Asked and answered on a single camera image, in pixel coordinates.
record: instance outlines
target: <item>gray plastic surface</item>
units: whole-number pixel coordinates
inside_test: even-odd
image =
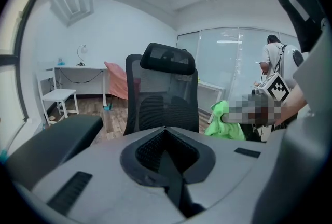
[[[246,223],[273,170],[283,130],[267,144],[237,142],[174,128],[210,146],[217,163],[205,182],[189,185],[192,200],[205,212],[189,219],[193,223],[216,219]],[[45,176],[33,193],[45,203],[77,172],[93,175],[68,217],[81,223],[178,223],[186,218],[166,196],[163,188],[143,187],[132,181],[120,165],[120,154],[130,143],[157,129],[92,146]],[[262,151],[258,159],[235,153],[237,148]]]

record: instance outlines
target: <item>ceiling light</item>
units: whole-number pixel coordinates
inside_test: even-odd
[[[240,40],[217,40],[219,44],[242,44]]]

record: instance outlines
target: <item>green cloth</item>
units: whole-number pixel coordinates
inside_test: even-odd
[[[223,123],[223,114],[229,113],[229,104],[226,101],[216,103],[211,107],[213,121],[206,129],[205,134],[225,139],[245,141],[244,134],[238,123]]]

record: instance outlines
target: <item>white shirt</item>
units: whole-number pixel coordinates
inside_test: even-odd
[[[280,59],[280,55],[282,54],[282,47],[283,45],[281,43],[271,43],[263,47],[261,62],[269,65],[266,77],[274,73],[275,67]]]

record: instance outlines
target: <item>white desk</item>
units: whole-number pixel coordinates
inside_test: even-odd
[[[76,66],[76,65],[56,65],[55,66],[56,69],[90,69],[90,70],[100,70],[102,71],[102,77],[103,77],[103,83],[102,83],[102,89],[103,89],[103,105],[107,106],[107,102],[106,102],[106,90],[105,90],[105,83],[106,83],[106,73],[105,71],[107,71],[106,66],[102,66],[102,67],[91,67],[91,66]]]
[[[201,81],[198,82],[198,86],[202,87],[202,88],[206,88],[206,89],[211,89],[211,90],[218,91],[218,96],[217,96],[216,103],[221,100],[222,94],[225,91],[225,88],[223,88],[223,87],[216,86],[216,85],[213,85],[213,84],[210,84],[210,83],[206,83],[206,82],[201,82]],[[212,119],[213,119],[213,114],[211,114],[210,119],[208,121],[208,124],[211,124]]]

